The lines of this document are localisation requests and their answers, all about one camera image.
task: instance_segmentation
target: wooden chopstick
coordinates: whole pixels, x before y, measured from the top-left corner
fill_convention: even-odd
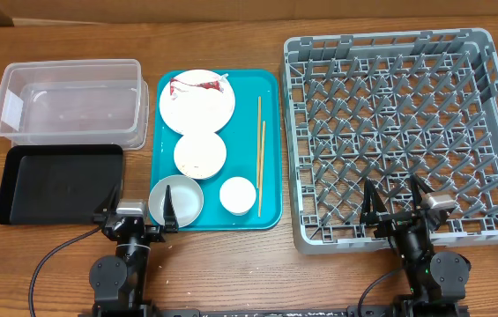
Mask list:
[[[260,108],[261,108],[261,97],[258,96],[258,130],[256,132],[256,188],[260,183],[259,177],[260,173],[258,172],[260,169]]]
[[[263,208],[263,176],[264,176],[264,140],[266,139],[266,121],[263,122],[263,143],[261,145],[260,151],[260,186],[258,186],[258,217],[260,217],[261,210]]]

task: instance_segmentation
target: clear plastic bin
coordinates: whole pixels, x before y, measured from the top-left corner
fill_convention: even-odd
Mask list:
[[[0,84],[0,136],[15,144],[143,147],[148,86],[137,60],[13,63]]]

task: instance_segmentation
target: dish rack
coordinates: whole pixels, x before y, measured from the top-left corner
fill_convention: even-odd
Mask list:
[[[363,180],[395,213],[412,207],[411,173],[457,200],[434,244],[498,244],[498,58],[486,30],[292,38],[282,84],[300,252],[388,247],[359,224]]]

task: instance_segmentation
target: black cable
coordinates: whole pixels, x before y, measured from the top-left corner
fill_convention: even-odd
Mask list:
[[[401,271],[402,269],[404,269],[404,267],[401,267],[401,268],[397,268],[397,269],[394,269],[392,270],[391,272],[388,272],[384,275],[382,275],[380,278],[378,278],[377,280],[375,280],[363,293],[362,293],[362,296],[360,296],[360,299],[358,301],[358,317],[364,317],[364,315],[362,315],[362,304],[364,303],[364,299],[366,299],[366,296],[368,295],[368,293],[370,291],[372,291],[372,289],[378,285],[379,283],[381,283],[384,279],[388,278],[388,277],[391,277],[391,276],[395,276],[397,273],[399,273],[399,271]]]
[[[57,253],[58,251],[60,251],[64,247],[67,247],[74,242],[80,241],[83,238],[87,238],[87,237],[95,234],[96,232],[98,232],[100,229],[101,229],[101,226],[94,228],[93,230],[86,232],[80,236],[77,236],[76,238],[74,238],[72,240],[68,240],[68,241],[64,242],[62,245],[55,247],[51,252],[49,252],[47,255],[45,255],[45,257],[39,262],[39,265],[37,265],[37,268],[35,268],[35,272],[33,273],[33,277],[31,278],[31,283],[29,284],[29,313],[31,314],[31,317],[36,317],[35,316],[35,309],[33,307],[33,288],[35,287],[35,282],[37,281],[37,275],[39,274],[39,271],[41,270],[43,265],[45,265],[45,262],[51,256],[55,255],[55,253]]]

